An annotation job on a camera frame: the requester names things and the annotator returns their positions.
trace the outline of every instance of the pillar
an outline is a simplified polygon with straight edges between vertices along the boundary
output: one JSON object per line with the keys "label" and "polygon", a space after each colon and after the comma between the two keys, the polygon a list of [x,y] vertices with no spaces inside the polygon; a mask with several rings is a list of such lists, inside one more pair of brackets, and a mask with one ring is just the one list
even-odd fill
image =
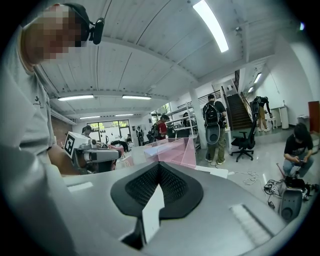
{"label": "pillar", "polygon": [[198,96],[197,96],[196,90],[194,88],[190,88],[189,93],[190,93],[191,100],[192,100],[194,115],[196,118],[196,124],[198,126],[198,134],[200,137],[201,148],[206,149],[207,148],[207,139],[206,139],[205,121],[204,121],[202,111],[200,108]]}

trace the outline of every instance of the white ceiling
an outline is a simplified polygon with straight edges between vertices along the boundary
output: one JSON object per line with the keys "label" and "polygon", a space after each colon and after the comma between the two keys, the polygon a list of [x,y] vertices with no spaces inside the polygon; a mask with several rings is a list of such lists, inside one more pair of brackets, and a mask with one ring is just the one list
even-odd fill
{"label": "white ceiling", "polygon": [[[190,87],[217,84],[243,66],[252,72],[262,70],[274,54],[277,31],[296,24],[277,0],[207,0],[229,46],[221,53],[193,9],[198,1],[73,0],[85,6],[91,21],[105,18],[103,38],[98,46],[82,48],[73,60],[41,65],[39,74],[51,106],[70,119],[148,113]],[[97,97],[56,100],[85,93]],[[146,93],[151,100],[121,98]]]}

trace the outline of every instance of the black backpack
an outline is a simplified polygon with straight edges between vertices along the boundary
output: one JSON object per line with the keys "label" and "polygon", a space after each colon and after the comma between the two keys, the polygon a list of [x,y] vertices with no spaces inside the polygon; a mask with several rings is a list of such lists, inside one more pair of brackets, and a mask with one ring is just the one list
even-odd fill
{"label": "black backpack", "polygon": [[207,126],[215,125],[222,121],[222,114],[216,109],[215,105],[207,104],[204,120]]}

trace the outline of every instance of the trash can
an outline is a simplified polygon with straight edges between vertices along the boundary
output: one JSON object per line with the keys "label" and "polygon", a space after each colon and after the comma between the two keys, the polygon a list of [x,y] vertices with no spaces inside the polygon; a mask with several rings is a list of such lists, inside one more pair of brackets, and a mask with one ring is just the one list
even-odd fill
{"label": "trash can", "polygon": [[310,118],[308,115],[299,115],[298,116],[298,123],[302,123],[306,126],[308,132],[310,132]]}

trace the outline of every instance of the robotic arm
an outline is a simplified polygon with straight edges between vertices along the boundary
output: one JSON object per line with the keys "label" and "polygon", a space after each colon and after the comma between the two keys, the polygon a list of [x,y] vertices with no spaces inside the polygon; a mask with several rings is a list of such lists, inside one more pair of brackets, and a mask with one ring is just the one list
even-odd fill
{"label": "robotic arm", "polygon": [[80,157],[83,157],[87,164],[97,163],[99,173],[111,171],[113,161],[121,157],[120,150],[97,148],[97,141],[95,139],[90,139],[71,131],[67,134],[64,150],[71,158],[72,165],[81,174],[89,174],[90,172],[86,167],[80,166]]}

